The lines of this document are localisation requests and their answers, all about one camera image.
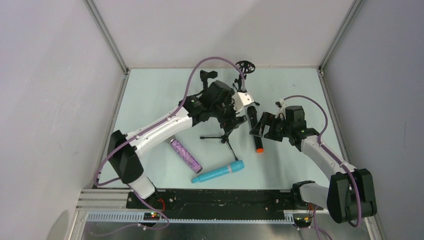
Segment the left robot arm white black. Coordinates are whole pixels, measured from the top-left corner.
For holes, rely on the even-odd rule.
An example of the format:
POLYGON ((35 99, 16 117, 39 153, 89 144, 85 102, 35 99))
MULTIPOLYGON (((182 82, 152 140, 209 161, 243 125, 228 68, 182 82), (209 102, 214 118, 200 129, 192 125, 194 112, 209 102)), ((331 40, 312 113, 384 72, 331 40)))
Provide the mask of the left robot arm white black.
POLYGON ((186 95, 172 111, 150 125, 138 131, 113 132, 104 161, 111 164, 118 180, 138 198, 145 200, 156 192, 156 187, 145 172, 141 158, 171 136, 211 118, 217 119, 224 131, 221 138, 226 140, 247 120, 235 107, 236 98, 247 95, 246 92, 234 91, 220 80, 206 84, 199 93, 186 95))

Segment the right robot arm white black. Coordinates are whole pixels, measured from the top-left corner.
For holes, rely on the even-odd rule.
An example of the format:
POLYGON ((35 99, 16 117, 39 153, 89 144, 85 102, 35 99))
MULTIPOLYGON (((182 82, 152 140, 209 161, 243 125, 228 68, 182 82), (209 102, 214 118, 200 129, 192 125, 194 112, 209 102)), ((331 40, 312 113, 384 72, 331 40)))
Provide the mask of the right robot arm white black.
POLYGON ((263 112, 250 135, 282 142, 309 157, 329 180, 324 187, 313 180, 294 183, 291 192, 298 204, 310 203, 327 209, 338 224, 375 216, 378 212, 371 172, 359 169, 336 155, 321 140, 314 128, 308 128, 302 106, 284 108, 284 113, 263 112))

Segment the small black tripod stand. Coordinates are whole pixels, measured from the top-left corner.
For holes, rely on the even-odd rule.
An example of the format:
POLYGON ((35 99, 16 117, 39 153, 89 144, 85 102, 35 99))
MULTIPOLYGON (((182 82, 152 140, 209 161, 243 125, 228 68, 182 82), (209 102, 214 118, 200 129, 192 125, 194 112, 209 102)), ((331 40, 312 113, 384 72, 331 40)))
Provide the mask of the small black tripod stand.
POLYGON ((222 144, 226 144, 235 161, 239 161, 239 158, 237 157, 237 155, 235 154, 231 144, 230 144, 230 140, 229 140, 229 136, 230 134, 233 132, 233 130, 237 129, 240 125, 244 124, 248 118, 245 115, 241 115, 241 116, 232 116, 232 117, 219 117, 218 119, 219 122, 219 126, 220 128, 224 131, 223 135, 221 136, 200 136, 199 138, 201 140, 205 140, 205 139, 220 139, 220 142, 222 144))

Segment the blue microphone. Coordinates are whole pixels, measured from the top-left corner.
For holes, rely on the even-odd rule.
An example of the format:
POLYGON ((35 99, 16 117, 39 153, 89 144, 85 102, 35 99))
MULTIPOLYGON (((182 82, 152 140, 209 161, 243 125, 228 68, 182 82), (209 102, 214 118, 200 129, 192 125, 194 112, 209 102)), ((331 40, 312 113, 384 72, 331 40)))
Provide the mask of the blue microphone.
POLYGON ((220 168, 217 168, 217 169, 211 170, 209 172, 200 174, 199 176, 193 178, 191 180, 191 182, 193 184, 205 182, 205 181, 208 181, 208 180, 211 180, 211 179, 218 178, 218 177, 223 176, 223 175, 239 172, 239 171, 243 170, 244 168, 245 168, 244 162, 242 160, 236 160, 236 161, 234 161, 230 164, 227 164, 225 166, 222 166, 220 168))

